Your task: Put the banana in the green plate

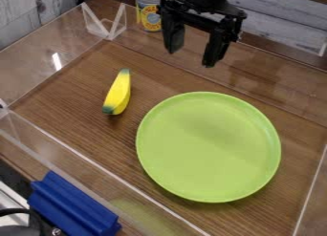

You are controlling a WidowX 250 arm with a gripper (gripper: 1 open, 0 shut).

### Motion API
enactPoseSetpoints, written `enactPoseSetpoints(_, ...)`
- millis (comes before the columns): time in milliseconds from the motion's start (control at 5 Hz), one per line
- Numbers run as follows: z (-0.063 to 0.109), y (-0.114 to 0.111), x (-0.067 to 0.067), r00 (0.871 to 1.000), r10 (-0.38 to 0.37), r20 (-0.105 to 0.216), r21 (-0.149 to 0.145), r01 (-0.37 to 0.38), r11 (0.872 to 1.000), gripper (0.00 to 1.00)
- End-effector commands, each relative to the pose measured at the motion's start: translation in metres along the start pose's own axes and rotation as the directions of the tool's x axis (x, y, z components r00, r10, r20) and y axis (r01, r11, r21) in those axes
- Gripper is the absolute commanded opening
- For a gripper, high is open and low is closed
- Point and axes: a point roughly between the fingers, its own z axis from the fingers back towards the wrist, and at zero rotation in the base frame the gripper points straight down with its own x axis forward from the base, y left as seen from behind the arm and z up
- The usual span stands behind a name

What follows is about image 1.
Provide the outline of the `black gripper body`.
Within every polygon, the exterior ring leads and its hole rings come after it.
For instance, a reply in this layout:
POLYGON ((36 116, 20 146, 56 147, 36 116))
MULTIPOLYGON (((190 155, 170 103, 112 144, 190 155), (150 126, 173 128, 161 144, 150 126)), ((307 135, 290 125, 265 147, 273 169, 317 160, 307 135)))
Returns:
POLYGON ((162 0, 161 10, 163 9, 174 11, 187 24, 201 30, 218 27, 226 33, 229 41, 239 40, 247 14, 227 0, 162 0))

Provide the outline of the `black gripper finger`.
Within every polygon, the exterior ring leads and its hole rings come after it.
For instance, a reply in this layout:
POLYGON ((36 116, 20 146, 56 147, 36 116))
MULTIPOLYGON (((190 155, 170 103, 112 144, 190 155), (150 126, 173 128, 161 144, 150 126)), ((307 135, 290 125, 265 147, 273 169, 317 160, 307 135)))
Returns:
POLYGON ((185 46, 186 26, 181 16, 169 8, 162 8, 163 44, 174 54, 185 46))
POLYGON ((213 68, 223 59, 227 48, 230 46, 230 32, 227 29, 215 28, 210 34, 210 40, 206 46, 202 65, 213 68))

